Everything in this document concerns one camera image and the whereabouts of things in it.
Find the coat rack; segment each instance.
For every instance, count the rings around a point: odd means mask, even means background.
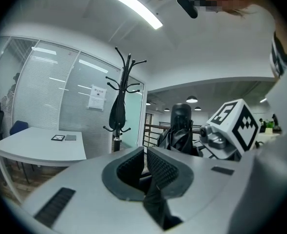
[[[112,129],[109,129],[106,126],[103,126],[103,128],[109,132],[115,131],[114,152],[119,151],[119,149],[120,149],[120,142],[121,142],[120,136],[123,133],[131,130],[131,128],[128,128],[125,131],[122,130],[122,128],[125,126],[125,122],[126,122],[125,94],[126,94],[126,92],[128,92],[130,94],[140,92],[140,90],[135,90],[135,91],[131,91],[131,92],[128,90],[128,88],[131,86],[140,85],[140,83],[133,83],[133,84],[128,85],[128,78],[129,78],[130,71],[137,64],[147,62],[147,60],[143,60],[143,61],[139,61],[139,62],[132,60],[132,63],[129,66],[131,54],[128,55],[127,62],[125,64],[125,60],[124,60],[122,54],[120,53],[120,51],[118,50],[117,47],[115,47],[115,49],[117,50],[119,56],[123,60],[123,65],[124,65],[123,66],[123,73],[122,73],[122,78],[121,78],[120,83],[118,83],[116,80],[114,80],[112,78],[109,78],[107,76],[105,77],[106,79],[114,81],[117,84],[118,88],[115,88],[110,82],[107,83],[111,88],[118,91],[118,95],[117,95],[116,100],[112,106],[110,118],[109,118],[109,126]]]

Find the ceiling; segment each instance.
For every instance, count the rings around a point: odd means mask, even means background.
[[[186,103],[188,96],[196,96],[198,102],[189,104],[192,109],[199,106],[204,112],[215,112],[224,102],[239,98],[247,104],[259,103],[273,85],[270,81],[228,81],[170,89],[148,94],[153,103],[147,109],[162,112],[176,103]]]
[[[226,13],[199,11],[197,19],[191,19],[176,0],[139,0],[148,7],[163,27],[154,30],[137,13],[117,0],[20,0],[14,6],[5,23],[17,19],[36,17],[34,11],[44,15],[56,13],[77,30],[112,45],[124,46],[157,58],[162,52],[178,49],[184,42],[209,41],[225,32],[231,34],[267,34],[272,28],[270,15],[259,7],[246,19]]]

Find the floor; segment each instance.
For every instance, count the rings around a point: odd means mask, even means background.
[[[30,184],[27,183],[25,176],[23,174],[21,163],[19,162],[19,168],[17,163],[13,160],[8,160],[9,173],[12,176],[13,183],[16,186],[18,193],[21,195],[22,200],[24,200],[33,190],[39,187],[44,182],[48,181],[58,173],[62,172],[66,167],[48,167],[41,166],[40,168],[33,165],[34,171],[30,164],[24,163],[25,172],[27,174]],[[20,205],[16,197],[11,192],[8,185],[3,184],[3,179],[1,177],[0,171],[0,194],[6,198],[13,200],[15,203]]]

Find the white desk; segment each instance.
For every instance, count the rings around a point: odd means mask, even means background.
[[[280,134],[265,134],[265,133],[259,133],[256,140],[261,141],[263,143],[266,143],[268,141],[273,141],[277,136]]]
[[[55,135],[76,135],[76,140],[55,141]],[[0,169],[13,194],[22,202],[3,158],[43,165],[67,167],[86,159],[81,132],[30,127],[0,141]]]

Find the wall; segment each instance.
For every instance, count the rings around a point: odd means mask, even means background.
[[[206,41],[189,41],[159,55],[149,91],[215,78],[272,78],[269,54],[272,32],[222,32]]]
[[[39,9],[32,9],[31,12],[23,14],[23,17],[11,17],[11,22],[0,30],[0,36],[24,36],[63,44],[104,59],[116,67],[122,67],[123,63],[115,46],[91,36],[87,27],[91,22],[87,19],[73,19],[61,12]],[[125,52],[131,51],[136,60],[146,59],[143,53],[137,53],[133,49],[119,50],[124,58],[127,57]],[[148,65],[147,63],[133,68],[132,77],[145,83],[150,75]]]
[[[273,121],[272,115],[273,111],[270,108],[270,105],[265,101],[263,103],[257,104],[248,104],[252,114],[255,117],[255,120],[258,122],[260,118],[264,121]]]
[[[208,112],[192,112],[192,120],[193,120],[193,125],[205,125],[206,121],[208,120]],[[171,113],[170,112],[164,112],[164,114],[160,115],[158,118],[159,121],[162,122],[170,122],[171,121]]]

